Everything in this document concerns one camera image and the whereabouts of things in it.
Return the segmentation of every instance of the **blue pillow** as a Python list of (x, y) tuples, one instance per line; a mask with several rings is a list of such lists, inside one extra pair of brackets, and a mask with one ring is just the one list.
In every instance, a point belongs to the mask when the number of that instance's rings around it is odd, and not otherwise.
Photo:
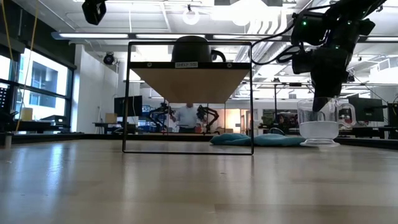
[[(287, 137), (280, 134), (263, 134), (254, 137), (255, 146), (300, 146), (305, 139), (302, 137)], [(250, 146), (250, 137), (245, 134), (222, 134), (214, 136), (210, 142), (219, 146)]]

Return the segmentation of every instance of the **ceiling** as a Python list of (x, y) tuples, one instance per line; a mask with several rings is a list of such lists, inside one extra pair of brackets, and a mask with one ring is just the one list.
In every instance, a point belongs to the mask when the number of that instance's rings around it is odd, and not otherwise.
[[(13, 0), (24, 9), (34, 14), (35, 0)], [(81, 10), (82, 0), (39, 0), (39, 19), (60, 32), (133, 32), (133, 33), (211, 33), (211, 34), (275, 34), (284, 30), (286, 24), (290, 21), (293, 12), (299, 12), (307, 4), (319, 6), (328, 4), (329, 0), (296, 0), (297, 5), (294, 7), (283, 7), (275, 9), (274, 7), (262, 8), (261, 5), (250, 5), (245, 11), (244, 7), (239, 7), (239, 13), (232, 13), (233, 16), (241, 15), (241, 20), (245, 16), (252, 14), (260, 14), (261, 21), (252, 21), (245, 26), (238, 26), (238, 22), (228, 19), (228, 16), (220, 15), (220, 6), (214, 6), (214, 0), (204, 0), (201, 6), (192, 3), (192, 9), (199, 13), (199, 21), (195, 25), (189, 25), (184, 22), (183, 13), (187, 9), (187, 5), (169, 4), (169, 3), (123, 3), (127, 0), (119, 0), (120, 3), (106, 3), (107, 13), (100, 25), (93, 26), (85, 21)], [(376, 28), (372, 35), (397, 35), (398, 34), (398, 1), (388, 0), (381, 12), (374, 12), (369, 16), (370, 20), (376, 23)], [(96, 52), (103, 55), (105, 52), (114, 51), (115, 56), (120, 60), (126, 57), (126, 49), (128, 40), (91, 40), (90, 42), (80, 42), (86, 45), (87, 51)], [(263, 57), (272, 55), (273, 52), (280, 50), (282, 47), (278, 44), (264, 44), (258, 50), (258, 54)], [(137, 52), (145, 52), (147, 49), (137, 48)], [(240, 48), (222, 47), (229, 60), (244, 61), (244, 51)], [(151, 57), (159, 58), (159, 52), (164, 55), (161, 58), (167, 60), (170, 57), (170, 51), (167, 48), (159, 50), (157, 54), (151, 56), (143, 53), (141, 58), (151, 60)], [(357, 77), (361, 77), (361, 81), (369, 80), (370, 68), (377, 66), (377, 63), (368, 62), (375, 61), (386, 55), (398, 55), (398, 44), (358, 44), (354, 51), (354, 58), (349, 68), (355, 72)], [(282, 82), (305, 82), (309, 79), (309, 74), (294, 75), (290, 65), (278, 66), (270, 65), (256, 68), (254, 72), (256, 81), (271, 81), (273, 78), (280, 78)]]

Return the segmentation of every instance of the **shelf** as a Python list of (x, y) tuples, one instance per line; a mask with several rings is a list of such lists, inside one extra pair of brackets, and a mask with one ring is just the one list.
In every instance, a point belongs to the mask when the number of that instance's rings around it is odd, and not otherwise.
[(130, 62), (129, 68), (170, 103), (225, 103), (251, 64)]

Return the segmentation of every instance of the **wooden floor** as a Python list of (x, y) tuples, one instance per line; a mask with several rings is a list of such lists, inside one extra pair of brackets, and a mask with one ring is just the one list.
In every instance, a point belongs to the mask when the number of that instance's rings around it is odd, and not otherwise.
[(198, 156), (122, 154), (120, 141), (14, 146), (0, 151), (0, 223), (398, 223), (398, 151), (256, 149)]

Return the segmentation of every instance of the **white shirt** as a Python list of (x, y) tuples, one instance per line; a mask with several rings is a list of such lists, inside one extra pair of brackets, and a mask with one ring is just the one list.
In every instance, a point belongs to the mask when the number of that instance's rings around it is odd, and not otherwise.
[(175, 119), (178, 121), (179, 126), (182, 128), (196, 127), (198, 121), (197, 110), (193, 106), (191, 108), (187, 106), (179, 108), (175, 114)]

